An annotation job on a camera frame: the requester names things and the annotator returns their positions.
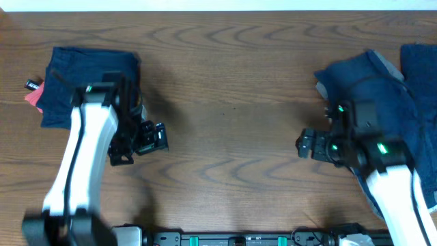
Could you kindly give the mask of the dark navy shorts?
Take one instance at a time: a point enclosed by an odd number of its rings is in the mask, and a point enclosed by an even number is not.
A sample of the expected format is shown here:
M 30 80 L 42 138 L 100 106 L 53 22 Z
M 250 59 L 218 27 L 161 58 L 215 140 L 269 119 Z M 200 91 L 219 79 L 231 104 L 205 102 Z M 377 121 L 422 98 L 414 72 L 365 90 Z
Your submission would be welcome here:
M 46 67 L 44 89 L 36 106 L 42 110 L 42 128 L 71 127 L 72 89 L 101 82 L 107 72 L 122 72 L 139 80 L 140 60 L 134 53 L 105 49 L 56 46 Z

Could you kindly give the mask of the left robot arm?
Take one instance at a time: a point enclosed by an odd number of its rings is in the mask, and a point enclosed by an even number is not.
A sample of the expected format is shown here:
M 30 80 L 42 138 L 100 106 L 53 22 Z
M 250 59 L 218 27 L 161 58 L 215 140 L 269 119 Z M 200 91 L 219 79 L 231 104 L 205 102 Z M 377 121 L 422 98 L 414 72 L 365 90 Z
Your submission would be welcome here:
M 69 85 L 71 127 L 57 177 L 41 213 L 25 214 L 28 245 L 153 245 L 139 225 L 111 227 L 100 216 L 106 164 L 133 164 L 133 155 L 169 147 L 165 125 L 147 119 L 141 88 L 122 72 L 100 82 Z

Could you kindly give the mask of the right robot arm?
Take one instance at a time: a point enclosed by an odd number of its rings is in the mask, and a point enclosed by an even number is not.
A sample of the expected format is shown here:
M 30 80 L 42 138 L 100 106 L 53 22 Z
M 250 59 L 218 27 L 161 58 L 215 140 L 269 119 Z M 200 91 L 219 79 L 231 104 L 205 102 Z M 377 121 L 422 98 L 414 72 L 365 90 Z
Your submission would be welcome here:
M 394 245 L 435 245 L 414 158 L 403 139 L 384 135 L 373 101 L 341 101 L 327 113 L 330 130 L 303 129 L 298 156 L 346 167 L 363 180 Z

